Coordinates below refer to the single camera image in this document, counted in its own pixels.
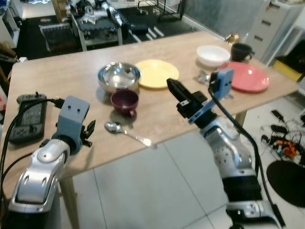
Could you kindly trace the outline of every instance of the purple mug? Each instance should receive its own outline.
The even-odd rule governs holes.
[[[135,108],[138,106],[139,96],[129,89],[121,89],[111,95],[111,103],[114,109],[122,115],[135,116]]]

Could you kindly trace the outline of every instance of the metal bowl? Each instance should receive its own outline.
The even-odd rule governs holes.
[[[110,63],[98,73],[100,86],[111,93],[118,89],[137,89],[140,77],[140,70],[128,63]]]

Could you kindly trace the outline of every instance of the floor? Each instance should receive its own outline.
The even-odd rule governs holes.
[[[46,4],[22,3],[22,7],[23,7],[23,14],[22,14],[23,19],[55,15],[55,11],[51,1],[49,1]]]
[[[278,109],[290,119],[297,117],[304,104],[294,94],[248,111],[244,127],[258,142],[264,171],[274,158],[259,142],[260,127],[277,122],[271,110]],[[145,149],[73,180],[81,229],[226,229],[231,225],[218,169],[198,131],[163,142],[157,151]],[[268,188],[287,229],[304,229],[305,208],[292,206],[269,184]],[[61,211],[62,228],[70,229],[63,204]]]

